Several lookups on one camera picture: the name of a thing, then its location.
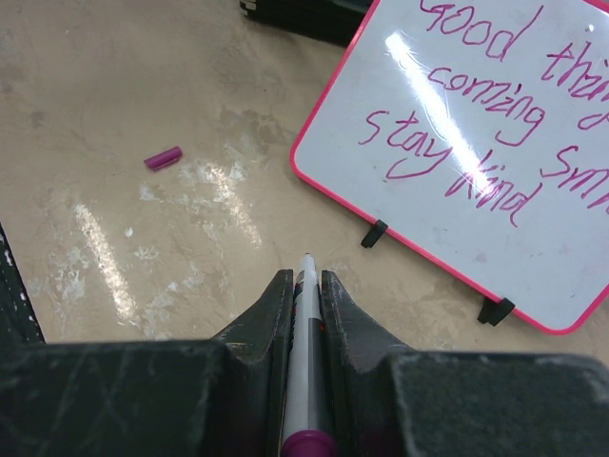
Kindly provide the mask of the whiteboard with pink frame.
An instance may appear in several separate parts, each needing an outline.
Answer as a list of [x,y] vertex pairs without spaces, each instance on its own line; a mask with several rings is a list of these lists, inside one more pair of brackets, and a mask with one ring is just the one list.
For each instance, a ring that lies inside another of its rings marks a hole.
[[608,5],[376,1],[294,172],[548,333],[608,294]]

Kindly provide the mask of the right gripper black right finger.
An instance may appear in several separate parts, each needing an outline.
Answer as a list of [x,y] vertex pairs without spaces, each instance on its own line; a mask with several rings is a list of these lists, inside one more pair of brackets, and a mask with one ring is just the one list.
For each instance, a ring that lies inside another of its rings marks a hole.
[[343,456],[604,456],[608,370],[572,354],[416,350],[322,274]]

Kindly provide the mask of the black hard case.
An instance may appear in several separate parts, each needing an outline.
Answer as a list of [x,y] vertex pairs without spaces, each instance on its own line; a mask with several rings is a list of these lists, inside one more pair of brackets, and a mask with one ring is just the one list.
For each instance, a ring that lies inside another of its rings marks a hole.
[[372,0],[240,1],[251,20],[326,43],[347,47]]

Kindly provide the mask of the purple capped whiteboard marker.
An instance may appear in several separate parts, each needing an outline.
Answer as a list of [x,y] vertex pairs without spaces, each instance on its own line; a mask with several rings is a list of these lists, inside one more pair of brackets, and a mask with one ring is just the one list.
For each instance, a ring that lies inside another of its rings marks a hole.
[[321,292],[314,258],[301,261],[294,287],[282,456],[335,456]]

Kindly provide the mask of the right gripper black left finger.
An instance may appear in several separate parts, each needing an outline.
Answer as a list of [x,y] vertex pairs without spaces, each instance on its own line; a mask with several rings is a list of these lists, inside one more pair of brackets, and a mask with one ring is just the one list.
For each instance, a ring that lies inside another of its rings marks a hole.
[[294,277],[202,340],[1,352],[5,456],[275,456]]

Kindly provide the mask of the purple marker cap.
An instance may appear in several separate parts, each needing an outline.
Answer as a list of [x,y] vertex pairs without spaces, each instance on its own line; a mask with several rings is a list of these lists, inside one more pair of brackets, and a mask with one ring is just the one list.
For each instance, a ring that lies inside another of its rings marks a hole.
[[180,147],[173,147],[156,155],[148,157],[144,164],[152,171],[158,171],[169,167],[181,160],[183,157],[183,151]]

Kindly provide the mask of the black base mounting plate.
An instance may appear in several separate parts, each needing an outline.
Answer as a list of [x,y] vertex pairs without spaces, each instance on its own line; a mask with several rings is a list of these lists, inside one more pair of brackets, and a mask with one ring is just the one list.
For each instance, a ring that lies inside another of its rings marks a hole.
[[1,348],[24,344],[44,344],[25,284],[12,254],[4,228],[1,228]]

